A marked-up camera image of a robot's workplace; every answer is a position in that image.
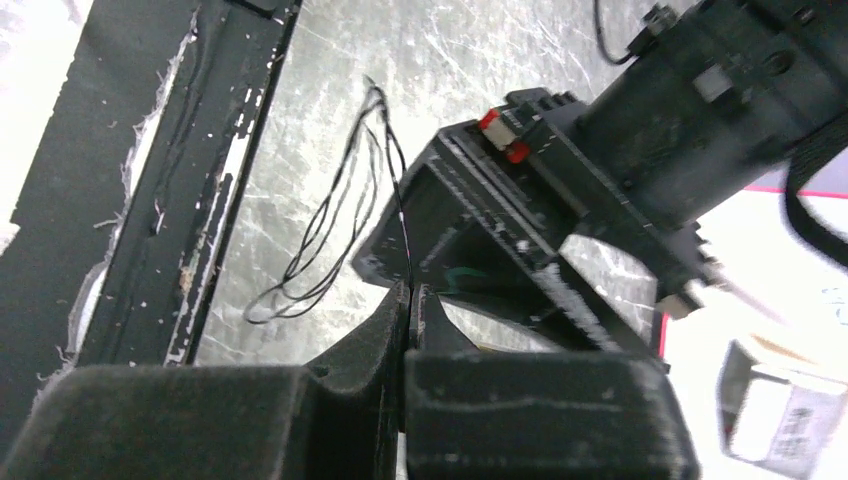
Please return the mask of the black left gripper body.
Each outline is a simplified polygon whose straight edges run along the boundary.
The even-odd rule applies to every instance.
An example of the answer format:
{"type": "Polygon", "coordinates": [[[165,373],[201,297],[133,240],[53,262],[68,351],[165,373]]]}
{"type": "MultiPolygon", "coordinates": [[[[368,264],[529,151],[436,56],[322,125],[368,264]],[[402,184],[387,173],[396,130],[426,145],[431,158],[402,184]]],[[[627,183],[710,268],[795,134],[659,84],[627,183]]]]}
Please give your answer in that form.
{"type": "Polygon", "coordinates": [[[440,129],[400,182],[352,265],[367,283],[412,276],[441,297],[575,350],[653,346],[560,252],[582,235],[640,261],[656,306],[699,308],[705,270],[690,227],[653,223],[572,140],[585,105],[543,88],[509,93],[479,120],[440,129]]]}

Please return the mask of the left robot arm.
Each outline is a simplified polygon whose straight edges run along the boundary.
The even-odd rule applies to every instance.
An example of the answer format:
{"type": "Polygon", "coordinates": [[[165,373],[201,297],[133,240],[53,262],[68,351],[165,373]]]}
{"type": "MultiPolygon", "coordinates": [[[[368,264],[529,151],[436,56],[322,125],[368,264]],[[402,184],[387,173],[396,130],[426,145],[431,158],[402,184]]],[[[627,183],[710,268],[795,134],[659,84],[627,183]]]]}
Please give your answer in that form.
{"type": "Polygon", "coordinates": [[[465,307],[574,349],[647,343],[559,252],[572,234],[640,261],[667,307],[709,282],[697,220],[788,168],[787,218],[838,264],[847,244],[800,189],[847,145],[843,1],[702,1],[654,7],[632,64],[593,103],[509,93],[440,129],[352,265],[367,283],[413,277],[465,307]]]}

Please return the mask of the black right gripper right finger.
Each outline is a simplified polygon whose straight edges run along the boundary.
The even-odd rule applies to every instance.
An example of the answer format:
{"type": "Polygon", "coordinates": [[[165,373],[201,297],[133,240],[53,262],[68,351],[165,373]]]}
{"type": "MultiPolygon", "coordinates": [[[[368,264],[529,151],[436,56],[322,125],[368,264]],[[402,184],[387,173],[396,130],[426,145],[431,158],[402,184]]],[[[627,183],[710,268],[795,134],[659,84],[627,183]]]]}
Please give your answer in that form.
{"type": "Polygon", "coordinates": [[[665,369],[611,352],[480,351],[426,285],[405,356],[412,479],[697,479],[665,369]]]}

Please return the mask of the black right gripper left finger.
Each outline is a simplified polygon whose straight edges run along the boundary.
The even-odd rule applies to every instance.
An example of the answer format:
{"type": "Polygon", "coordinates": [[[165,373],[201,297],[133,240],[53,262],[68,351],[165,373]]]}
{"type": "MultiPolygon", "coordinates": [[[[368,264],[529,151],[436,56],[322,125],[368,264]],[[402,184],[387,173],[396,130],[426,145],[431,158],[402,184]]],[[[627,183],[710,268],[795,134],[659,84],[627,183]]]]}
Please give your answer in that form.
{"type": "Polygon", "coordinates": [[[392,479],[410,290],[304,365],[90,366],[43,397],[5,479],[392,479]]]}

